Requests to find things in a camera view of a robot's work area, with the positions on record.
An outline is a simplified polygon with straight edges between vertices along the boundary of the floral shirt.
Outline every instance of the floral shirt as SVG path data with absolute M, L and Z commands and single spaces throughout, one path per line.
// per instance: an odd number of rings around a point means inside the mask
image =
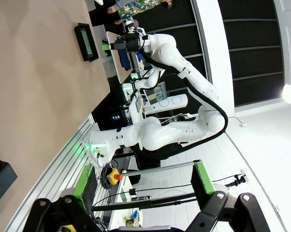
M 133 15 L 147 11 L 160 4 L 160 0 L 137 0 L 118 10 L 120 18 L 129 18 Z

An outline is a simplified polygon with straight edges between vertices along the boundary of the light fixture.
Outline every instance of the light fixture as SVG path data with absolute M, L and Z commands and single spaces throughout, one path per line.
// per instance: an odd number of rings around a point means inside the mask
M 286 84 L 283 87 L 282 97 L 287 103 L 291 104 L 291 85 Z

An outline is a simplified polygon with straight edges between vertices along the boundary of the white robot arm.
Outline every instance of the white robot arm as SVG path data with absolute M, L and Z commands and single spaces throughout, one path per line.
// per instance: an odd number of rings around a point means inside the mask
M 199 118 L 195 121 L 171 122 L 162 126 L 156 117 L 148 117 L 139 123 L 117 130 L 92 131 L 89 136 L 90 150 L 94 157 L 100 156 L 101 163 L 109 162 L 115 150 L 119 148 L 140 143 L 145 149 L 154 151 L 171 143 L 202 140 L 209 132 L 216 134 L 226 126 L 223 115 L 195 94 L 195 90 L 197 90 L 218 104 L 219 93 L 217 89 L 181 56 L 172 36 L 156 34 L 145 38 L 144 35 L 140 34 L 139 48 L 143 48 L 145 52 L 151 52 L 151 59 L 156 64 L 174 67 L 178 70 L 178 76 L 181 79 L 186 78 L 189 81 L 191 85 L 189 93 L 202 103 L 198 109 Z M 150 77 L 147 80 L 136 81 L 136 89 L 152 88 L 158 82 L 159 73 L 163 69 L 153 64 L 152 66 Z

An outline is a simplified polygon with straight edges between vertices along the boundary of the screen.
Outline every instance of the screen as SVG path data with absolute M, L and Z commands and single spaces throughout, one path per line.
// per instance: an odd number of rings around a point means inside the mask
M 145 94 L 151 105 L 166 99 L 167 92 L 165 82 L 159 83 L 154 89 L 146 90 Z
M 84 39 L 84 43 L 86 44 L 87 53 L 89 55 L 92 55 L 93 52 L 92 52 L 92 49 L 91 49 L 91 45 L 89 44 L 89 40 L 88 40 L 88 37 L 87 37 L 86 29 L 85 28 L 81 28 L 81 33 L 82 33 L 82 36 L 83 36 L 83 39 Z

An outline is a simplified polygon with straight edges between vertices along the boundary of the green tape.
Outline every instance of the green tape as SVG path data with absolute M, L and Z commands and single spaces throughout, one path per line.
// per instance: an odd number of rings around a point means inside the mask
M 111 49 L 110 44 L 103 44 L 103 45 L 102 45 L 102 50 L 103 50 L 103 51 L 110 50 L 110 49 Z
M 208 176 L 208 173 L 204 168 L 204 164 L 202 162 L 195 163 L 195 168 L 203 183 L 204 191 L 206 192 L 206 194 L 212 195 L 215 192 L 215 190 Z
M 86 206 L 82 198 L 82 193 L 87 185 L 87 179 L 92 171 L 92 168 L 93 167 L 89 165 L 84 166 L 83 171 L 78 180 L 77 186 L 73 192 L 73 196 L 75 196 L 76 199 L 81 203 L 81 206 L 84 208 L 84 210 L 86 210 Z

